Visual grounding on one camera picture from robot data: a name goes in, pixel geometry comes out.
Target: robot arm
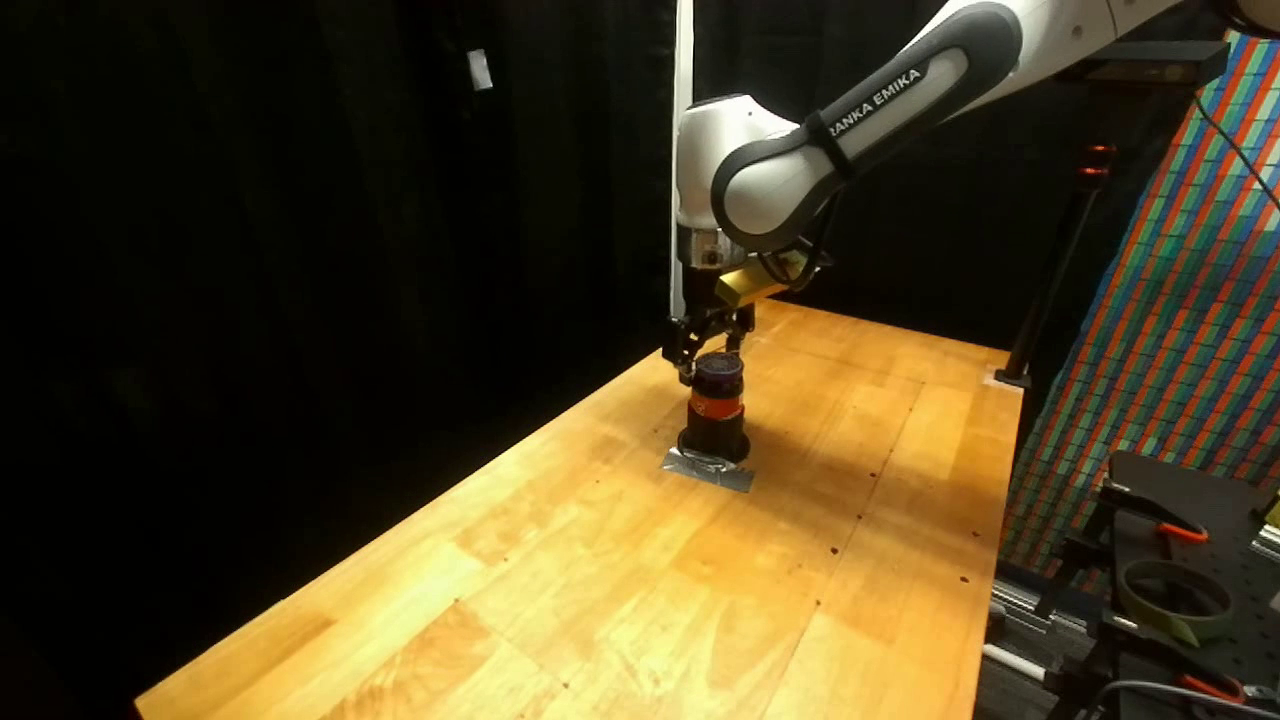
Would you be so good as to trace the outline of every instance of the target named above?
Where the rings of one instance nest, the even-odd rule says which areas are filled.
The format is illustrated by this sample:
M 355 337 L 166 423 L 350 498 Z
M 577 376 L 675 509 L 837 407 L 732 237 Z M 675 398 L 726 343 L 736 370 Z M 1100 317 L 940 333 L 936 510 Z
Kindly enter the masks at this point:
M 682 318 L 667 361 L 686 370 L 714 333 L 751 326 L 751 301 L 806 283 L 812 233 L 837 178 L 902 122 L 943 122 L 1047 78 L 1179 0 L 947 0 L 880 71 L 792 122 L 746 97 L 675 129 Z

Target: cable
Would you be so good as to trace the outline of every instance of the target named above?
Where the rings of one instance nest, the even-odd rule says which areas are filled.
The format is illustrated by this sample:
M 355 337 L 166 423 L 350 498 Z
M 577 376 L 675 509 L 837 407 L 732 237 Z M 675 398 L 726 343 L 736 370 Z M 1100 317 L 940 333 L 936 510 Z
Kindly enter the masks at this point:
M 1232 153 L 1239 156 L 1239 163 L 1247 167 L 1247 177 L 1268 192 L 1273 206 L 1280 213 L 1280 195 L 1273 192 L 1273 184 L 1263 178 L 1263 172 L 1245 156 L 1245 146 L 1237 144 L 1232 130 L 1224 130 L 1224 122 L 1202 109 L 1199 90 L 1191 97 L 1199 114 L 1206 118 L 1206 129 L 1215 129 L 1221 141 L 1232 144 Z
M 1156 696 L 1179 696 L 1179 698 L 1212 702 L 1212 708 L 1239 711 L 1239 717 L 1280 720 L 1274 711 L 1263 711 L 1263 708 L 1253 708 L 1253 702 L 1237 702 L 1237 698 L 1221 698 L 1221 696 L 1202 696 L 1202 691 L 1186 691 L 1186 689 L 1156 682 L 1156 679 L 1114 679 L 1114 682 L 1100 689 L 1094 698 L 1093 698 L 1093 708 L 1086 708 L 1086 717 L 1094 717 L 1100 702 L 1103 702 L 1113 691 L 1156 691 Z

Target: black backdrop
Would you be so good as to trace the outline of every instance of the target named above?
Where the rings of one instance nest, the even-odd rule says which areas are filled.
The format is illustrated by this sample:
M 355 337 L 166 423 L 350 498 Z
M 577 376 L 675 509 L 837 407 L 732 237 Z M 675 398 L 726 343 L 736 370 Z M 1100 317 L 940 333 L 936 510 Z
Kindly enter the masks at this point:
M 7 702 L 122 711 L 654 343 L 667 30 L 650 0 L 0 7 L 0 651 L 43 666 Z

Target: wooden tabletop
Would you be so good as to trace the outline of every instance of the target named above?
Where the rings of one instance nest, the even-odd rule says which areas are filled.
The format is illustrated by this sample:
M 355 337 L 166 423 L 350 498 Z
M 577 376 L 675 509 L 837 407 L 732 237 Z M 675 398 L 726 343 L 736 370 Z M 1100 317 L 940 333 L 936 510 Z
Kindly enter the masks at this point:
M 648 357 L 155 689 L 172 717 L 973 717 L 1019 390 L 796 302 L 746 337 L 756 482 L 665 471 Z

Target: wall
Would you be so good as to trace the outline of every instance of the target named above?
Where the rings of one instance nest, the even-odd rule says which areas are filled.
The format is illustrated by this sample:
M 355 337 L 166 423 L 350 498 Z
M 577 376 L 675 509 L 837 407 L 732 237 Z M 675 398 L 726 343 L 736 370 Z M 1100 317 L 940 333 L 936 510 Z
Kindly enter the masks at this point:
M 1280 45 L 1232 41 L 1227 71 L 1199 99 L 1274 189 Z M 1186 109 L 1014 461 L 1005 561 L 1047 573 L 1121 448 L 1274 486 L 1274 295 L 1274 201 Z

